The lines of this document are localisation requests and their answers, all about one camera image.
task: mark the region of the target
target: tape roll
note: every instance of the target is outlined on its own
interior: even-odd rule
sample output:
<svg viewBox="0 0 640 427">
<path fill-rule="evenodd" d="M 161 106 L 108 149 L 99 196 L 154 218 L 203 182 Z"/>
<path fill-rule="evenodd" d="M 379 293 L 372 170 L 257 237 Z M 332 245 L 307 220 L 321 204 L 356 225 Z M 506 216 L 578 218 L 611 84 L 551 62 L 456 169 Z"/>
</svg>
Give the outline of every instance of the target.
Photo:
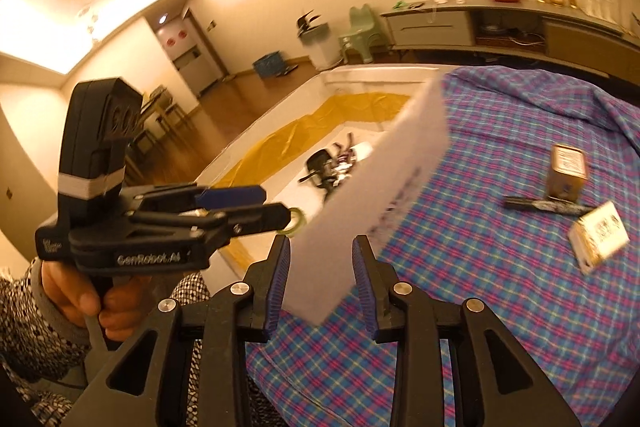
<svg viewBox="0 0 640 427">
<path fill-rule="evenodd" d="M 294 206 L 289 210 L 291 211 L 291 221 L 289 221 L 286 229 L 278 230 L 278 233 L 284 234 L 287 237 L 293 237 L 306 225 L 306 217 L 301 208 Z"/>
</svg>

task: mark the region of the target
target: silver bolt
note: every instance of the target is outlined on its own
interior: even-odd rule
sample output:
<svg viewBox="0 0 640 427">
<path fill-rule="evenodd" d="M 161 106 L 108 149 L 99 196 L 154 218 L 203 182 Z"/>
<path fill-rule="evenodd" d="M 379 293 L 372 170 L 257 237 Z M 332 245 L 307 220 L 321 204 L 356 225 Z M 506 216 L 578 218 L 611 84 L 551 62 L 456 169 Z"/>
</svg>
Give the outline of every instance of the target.
<svg viewBox="0 0 640 427">
<path fill-rule="evenodd" d="M 484 302 L 482 302 L 480 299 L 469 299 L 466 302 L 466 307 L 469 308 L 469 311 L 480 313 L 482 310 L 484 310 Z"/>
<path fill-rule="evenodd" d="M 398 295 L 409 295 L 414 288 L 408 282 L 398 282 L 394 284 L 394 292 Z"/>
<path fill-rule="evenodd" d="M 162 313 L 173 311 L 175 308 L 175 301 L 173 299 L 164 299 L 159 302 L 158 309 Z"/>
<path fill-rule="evenodd" d="M 233 295 L 244 295 L 249 291 L 249 285 L 246 282 L 237 282 L 231 286 Z"/>
</svg>

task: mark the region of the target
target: black pen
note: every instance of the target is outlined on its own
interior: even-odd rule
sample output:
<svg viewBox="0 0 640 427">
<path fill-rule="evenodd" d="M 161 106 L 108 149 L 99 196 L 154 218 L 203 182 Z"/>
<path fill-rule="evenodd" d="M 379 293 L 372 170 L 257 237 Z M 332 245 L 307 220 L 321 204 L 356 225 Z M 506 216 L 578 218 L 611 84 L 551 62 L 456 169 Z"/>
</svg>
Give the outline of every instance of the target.
<svg viewBox="0 0 640 427">
<path fill-rule="evenodd" d="M 584 216 L 595 210 L 595 206 L 585 206 L 583 204 L 571 203 L 570 201 L 556 200 L 529 200 L 527 198 L 517 198 L 505 196 L 502 200 L 504 208 L 513 210 L 528 210 L 539 212 L 552 212 L 554 214 L 564 214 L 565 216 Z"/>
</svg>

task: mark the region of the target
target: blue plaid fabric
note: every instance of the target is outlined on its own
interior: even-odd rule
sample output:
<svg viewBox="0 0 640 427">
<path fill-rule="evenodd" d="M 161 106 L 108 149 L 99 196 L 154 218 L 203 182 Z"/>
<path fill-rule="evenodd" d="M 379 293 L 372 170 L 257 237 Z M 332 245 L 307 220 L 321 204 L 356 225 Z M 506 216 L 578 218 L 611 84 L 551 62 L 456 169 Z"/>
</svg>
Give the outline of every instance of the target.
<svg viewBox="0 0 640 427">
<path fill-rule="evenodd" d="M 576 78 L 503 67 L 444 80 L 451 146 L 379 259 L 438 299 L 483 299 L 585 427 L 607 415 L 640 365 L 640 110 Z M 586 152 L 585 204 L 612 200 L 630 244 L 591 276 L 578 270 L 574 218 L 501 207 L 542 196 L 549 151 Z M 454 425 L 446 344 L 447 426 Z M 321 327 L 283 313 L 251 376 L 291 426 L 386 426 L 396 346 L 365 331 L 353 289 Z"/>
</svg>

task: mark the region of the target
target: white stripe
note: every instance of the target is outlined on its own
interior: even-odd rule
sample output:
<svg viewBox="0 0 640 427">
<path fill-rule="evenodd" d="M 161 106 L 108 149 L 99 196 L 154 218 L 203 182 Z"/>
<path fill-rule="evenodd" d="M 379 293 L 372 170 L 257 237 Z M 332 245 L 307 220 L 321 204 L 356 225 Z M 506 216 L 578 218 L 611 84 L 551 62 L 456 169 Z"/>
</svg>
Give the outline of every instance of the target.
<svg viewBox="0 0 640 427">
<path fill-rule="evenodd" d="M 93 200 L 97 196 L 106 194 L 113 187 L 121 184 L 123 180 L 124 168 L 111 174 L 98 176 L 92 180 L 59 172 L 58 194 L 64 194 L 79 200 Z"/>
</svg>

